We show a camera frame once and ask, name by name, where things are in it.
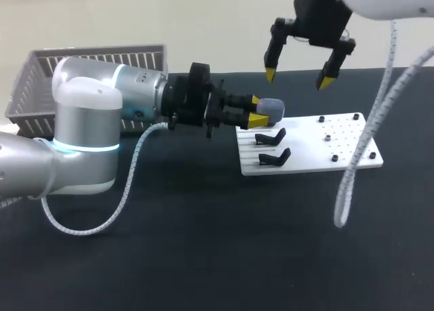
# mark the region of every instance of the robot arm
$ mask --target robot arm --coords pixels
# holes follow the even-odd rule
[[[287,37],[309,40],[310,45],[332,49],[324,64],[317,89],[324,89],[338,78],[355,40],[342,37],[353,12],[375,20],[434,17],[434,0],[294,0],[295,20],[278,18],[271,27],[271,41],[264,55],[267,79],[273,82],[280,53]]]
[[[2,199],[108,190],[116,178],[122,118],[154,123],[168,117],[170,129],[205,124],[210,138],[221,123],[249,129],[272,125],[284,113],[280,100],[228,94],[210,81],[208,65],[196,63],[168,85],[156,70],[70,57],[56,67],[52,91],[52,142],[0,133]]]

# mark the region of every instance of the black screw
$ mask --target black screw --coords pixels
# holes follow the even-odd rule
[[[142,111],[134,111],[134,114],[135,114],[136,117],[138,117],[138,118],[143,118],[143,117],[144,117],[144,114],[143,114]]]

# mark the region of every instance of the black mount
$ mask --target black mount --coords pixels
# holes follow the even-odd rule
[[[177,123],[202,127],[207,125],[207,137],[221,123],[247,129],[250,112],[256,111],[253,95],[228,94],[210,81],[210,65],[194,62],[188,76],[178,76],[173,86],[165,86],[161,99],[161,114],[169,118],[169,128]],[[224,111],[226,106],[240,108],[241,112]]]

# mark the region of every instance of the table surface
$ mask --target table surface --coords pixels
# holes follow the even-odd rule
[[[357,174],[349,223],[333,225],[341,172],[244,177],[233,127],[151,136],[129,202],[105,233],[54,230],[35,201],[0,213],[0,309],[432,310],[434,68],[424,68],[382,126],[381,169]],[[236,93],[285,101],[285,116],[369,113],[381,70],[214,75]],[[109,192],[50,199],[65,226],[114,211],[136,138],[121,142]]]

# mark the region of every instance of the coiled cable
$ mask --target coiled cable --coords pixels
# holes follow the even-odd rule
[[[420,67],[425,65],[428,60],[434,56],[434,46],[423,53],[404,73],[398,78],[392,86],[380,106],[374,111],[371,118],[368,118],[365,128],[363,129],[359,141],[357,143],[353,158],[347,169],[344,172],[342,181],[339,186],[338,195],[334,208],[334,223],[337,227],[343,227],[349,216],[351,199],[353,196],[353,187],[355,180],[355,170],[363,155],[366,146],[369,144],[372,137],[378,131],[382,122],[386,118],[395,101],[401,95],[407,84],[414,78],[420,70]]]
[[[139,138],[136,148],[134,149],[134,154],[131,160],[130,165],[130,171],[128,173],[127,183],[125,185],[125,189],[123,190],[123,195],[121,198],[121,201],[119,202],[119,205],[117,206],[115,212],[112,214],[112,216],[105,221],[103,224],[99,225],[96,228],[92,228],[90,230],[71,230],[70,228],[64,227],[62,224],[56,221],[54,216],[52,215],[50,208],[48,207],[47,198],[43,197],[41,199],[42,202],[42,208],[45,212],[45,215],[47,216],[50,223],[57,228],[59,231],[71,234],[71,235],[77,235],[77,236],[86,236],[86,235],[92,235],[98,232],[101,232],[102,230],[108,228],[119,216],[121,213],[123,207],[125,206],[125,203],[127,202],[128,194],[130,193],[131,184],[134,177],[134,171],[136,169],[136,164],[138,160],[138,155],[140,153],[140,149],[142,148],[143,142],[146,140],[146,138],[149,136],[150,133],[157,129],[168,129],[167,123],[156,123],[152,126],[150,126]]]

